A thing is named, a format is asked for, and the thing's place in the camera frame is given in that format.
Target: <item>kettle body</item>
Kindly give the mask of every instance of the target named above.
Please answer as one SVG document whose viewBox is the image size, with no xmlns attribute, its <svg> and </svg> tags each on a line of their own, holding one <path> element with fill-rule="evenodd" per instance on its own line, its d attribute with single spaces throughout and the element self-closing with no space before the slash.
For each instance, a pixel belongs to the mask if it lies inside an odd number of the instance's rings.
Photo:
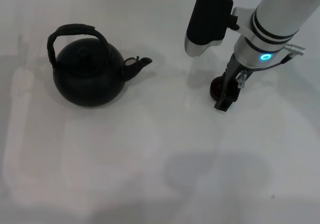
<svg viewBox="0 0 320 224">
<path fill-rule="evenodd" d="M 58 36 L 87 34 L 65 46 L 55 57 L 53 42 Z M 70 24 L 57 29 L 48 38 L 48 55 L 53 67 L 53 80 L 61 95 L 84 107 L 95 107 L 113 100 L 125 82 L 135 77 L 150 58 L 129 58 L 135 63 L 126 65 L 120 52 L 93 26 Z"/>
</svg>

